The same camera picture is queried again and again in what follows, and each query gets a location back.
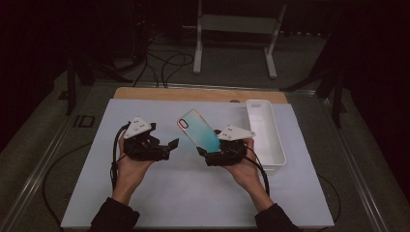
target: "gradient phone case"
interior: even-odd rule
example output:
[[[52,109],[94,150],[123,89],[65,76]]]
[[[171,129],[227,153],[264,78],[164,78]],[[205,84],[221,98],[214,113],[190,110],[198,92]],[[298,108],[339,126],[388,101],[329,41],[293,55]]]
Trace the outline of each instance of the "gradient phone case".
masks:
[[[206,150],[207,153],[220,150],[220,140],[217,135],[195,109],[178,119],[178,126],[196,147]]]

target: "phone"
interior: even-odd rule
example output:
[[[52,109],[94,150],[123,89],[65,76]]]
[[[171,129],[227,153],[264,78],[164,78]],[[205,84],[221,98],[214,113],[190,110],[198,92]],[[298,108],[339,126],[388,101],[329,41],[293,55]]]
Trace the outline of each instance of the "phone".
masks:
[[[207,153],[220,150],[220,140],[217,138],[217,134],[195,109],[178,119],[178,126],[196,147],[206,150]]]

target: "floor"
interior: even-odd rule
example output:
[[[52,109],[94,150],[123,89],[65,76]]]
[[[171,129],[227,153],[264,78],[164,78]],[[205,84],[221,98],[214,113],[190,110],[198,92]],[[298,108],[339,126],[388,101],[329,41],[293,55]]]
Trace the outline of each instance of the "floor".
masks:
[[[77,107],[71,116],[66,116],[67,102],[58,100],[61,92],[67,89],[66,74],[57,78],[54,91],[0,156],[0,230],[59,230],[56,219],[61,220],[65,213],[106,103],[116,88],[158,86],[277,91],[307,77],[326,42],[311,36],[281,35],[274,50],[278,78],[271,79],[264,61],[263,43],[249,43],[255,41],[252,38],[236,41],[220,37],[226,39],[227,36],[205,35],[202,71],[193,74],[190,63],[194,53],[192,31],[187,31],[182,41],[157,36],[149,46],[145,72],[141,64],[124,74],[133,83],[118,83],[99,74],[93,86],[82,86],[77,81]],[[164,62],[173,55],[174,58]],[[331,101],[314,96],[319,83],[286,93],[286,97],[297,115],[336,221],[335,227],[325,231],[410,231],[409,204],[348,90],[343,93],[344,110],[340,114],[341,129],[338,129],[329,116]],[[77,117],[94,117],[95,123],[92,127],[79,127]],[[305,228],[305,231],[318,229]]]

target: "white stand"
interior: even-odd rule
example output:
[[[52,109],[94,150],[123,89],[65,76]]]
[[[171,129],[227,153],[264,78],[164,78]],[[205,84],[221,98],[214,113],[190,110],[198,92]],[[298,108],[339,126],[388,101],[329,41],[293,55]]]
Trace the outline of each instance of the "white stand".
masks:
[[[272,52],[278,38],[279,29],[283,20],[286,5],[282,5],[277,18],[243,17],[230,15],[202,14],[202,0],[198,0],[198,18],[196,27],[196,50],[193,62],[193,73],[201,73],[202,62],[202,30],[247,32],[272,35],[271,43],[265,47],[266,64],[269,77],[277,78]]]

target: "dark background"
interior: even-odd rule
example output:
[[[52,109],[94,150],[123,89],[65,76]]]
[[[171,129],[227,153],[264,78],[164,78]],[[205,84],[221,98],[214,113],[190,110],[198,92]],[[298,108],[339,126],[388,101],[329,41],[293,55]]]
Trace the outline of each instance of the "dark background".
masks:
[[[118,18],[113,20],[120,28],[115,33],[131,36],[131,26],[124,20],[122,11],[128,9],[128,1],[6,0],[0,3],[0,150],[51,92],[53,80],[67,67],[68,54],[81,51],[107,64],[115,57],[132,56],[127,52],[132,40],[113,43],[111,40],[116,37],[101,36],[106,35],[107,28],[114,33],[113,28],[117,27],[101,20],[103,11],[96,10],[97,2],[100,7],[112,9],[105,11],[105,16]],[[205,2],[204,11],[213,14],[268,16],[278,10],[276,3],[267,1],[252,1],[252,5],[249,1]],[[329,37],[317,67],[336,67],[345,64],[348,57],[344,87],[351,91],[409,199],[410,38],[407,30],[410,24],[406,13],[410,8],[405,1],[289,2],[281,27],[286,35],[310,33]],[[195,1],[134,0],[134,3],[140,7],[133,11],[136,15],[143,14],[150,27],[176,38],[182,35],[182,25],[196,24]],[[270,6],[260,8],[258,4]],[[145,43],[144,38],[138,38],[139,42]],[[340,55],[346,47],[355,49],[350,49],[347,56]]]

